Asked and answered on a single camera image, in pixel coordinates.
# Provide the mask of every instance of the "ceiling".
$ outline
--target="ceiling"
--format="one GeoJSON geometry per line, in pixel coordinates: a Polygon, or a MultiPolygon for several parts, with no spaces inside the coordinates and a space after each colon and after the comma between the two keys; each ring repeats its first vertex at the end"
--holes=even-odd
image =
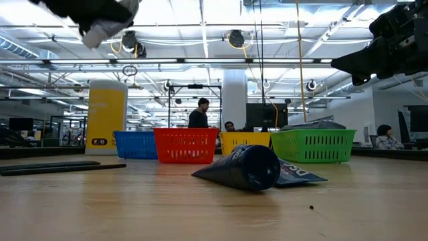
{"type": "MultiPolygon", "coordinates": [[[[295,4],[279,4],[279,1],[262,1],[261,14],[258,4],[255,12],[251,6],[242,5],[238,0],[143,0],[140,10],[134,19],[137,37],[147,50],[147,58],[244,58],[243,50],[232,48],[227,35],[232,29],[240,29],[245,44],[248,44],[248,58],[259,58],[261,50],[261,25],[263,21],[263,58],[299,58],[298,22],[295,4]]],[[[371,39],[369,24],[379,14],[391,9],[394,1],[378,1],[376,5],[352,5],[352,0],[345,1],[311,1],[313,4],[300,4],[302,35],[302,55],[305,58],[337,58],[362,49],[371,39]]],[[[78,27],[70,19],[60,19],[42,7],[28,1],[13,0],[0,2],[0,37],[6,37],[29,50],[49,50],[61,59],[113,59],[133,58],[125,51],[116,53],[118,42],[124,31],[102,44],[97,50],[87,49],[80,41],[78,27]]],[[[18,55],[0,49],[0,58],[21,59],[18,55]]],[[[134,95],[162,96],[163,84],[170,80],[175,84],[212,84],[220,85],[223,81],[222,65],[188,66],[185,64],[162,64],[162,72],[156,70],[158,65],[137,65],[140,70],[127,83],[136,83],[144,90],[132,90],[134,95]]],[[[111,66],[61,66],[51,71],[37,66],[10,65],[9,69],[30,75],[41,82],[57,80],[57,85],[80,83],[107,79],[122,81],[126,79],[121,73],[123,66],[117,70],[104,71],[111,66]],[[79,72],[79,68],[91,70],[79,72]]],[[[240,66],[245,69],[250,81],[260,83],[260,69],[240,66]]],[[[329,66],[317,67],[305,65],[303,81],[315,80],[323,83],[325,88],[333,88],[339,80],[337,70],[329,66]]],[[[300,70],[268,66],[264,68],[264,78],[270,83],[267,94],[271,96],[298,96],[300,89],[300,70]]],[[[10,76],[3,76],[3,85],[23,85],[10,76]]],[[[209,90],[183,90],[186,96],[206,96],[213,99],[213,106],[218,106],[215,96],[209,90]]],[[[27,92],[15,91],[13,95],[29,95],[27,92]]],[[[86,92],[63,90],[62,93],[72,96],[85,96],[86,92]]],[[[133,110],[164,111],[165,100],[129,100],[133,110]]],[[[181,106],[193,107],[195,103],[184,100],[181,106]]]]}

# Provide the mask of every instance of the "gray object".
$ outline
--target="gray object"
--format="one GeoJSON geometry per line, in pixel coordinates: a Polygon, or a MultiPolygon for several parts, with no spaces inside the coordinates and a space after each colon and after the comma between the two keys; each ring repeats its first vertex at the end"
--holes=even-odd
{"type": "Polygon", "coordinates": [[[298,129],[325,129],[325,130],[346,130],[346,126],[332,121],[316,121],[312,123],[303,123],[297,125],[286,125],[281,131],[290,131],[298,129]]]}
{"type": "Polygon", "coordinates": [[[83,37],[83,44],[90,49],[98,48],[105,39],[113,37],[124,28],[127,28],[132,23],[132,20],[134,20],[141,1],[142,0],[120,1],[119,3],[132,13],[132,17],[125,23],[97,19],[94,24],[92,24],[91,30],[83,37]]]}

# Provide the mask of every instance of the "pillar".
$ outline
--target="pillar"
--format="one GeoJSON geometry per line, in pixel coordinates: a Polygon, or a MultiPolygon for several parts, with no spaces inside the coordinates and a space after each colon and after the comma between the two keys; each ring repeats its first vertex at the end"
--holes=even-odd
{"type": "Polygon", "coordinates": [[[114,131],[126,130],[128,87],[111,80],[90,83],[87,155],[117,155],[114,131]]]}
{"type": "Polygon", "coordinates": [[[224,70],[223,72],[223,122],[233,122],[236,129],[242,129],[247,122],[247,75],[245,70],[224,70]]]}

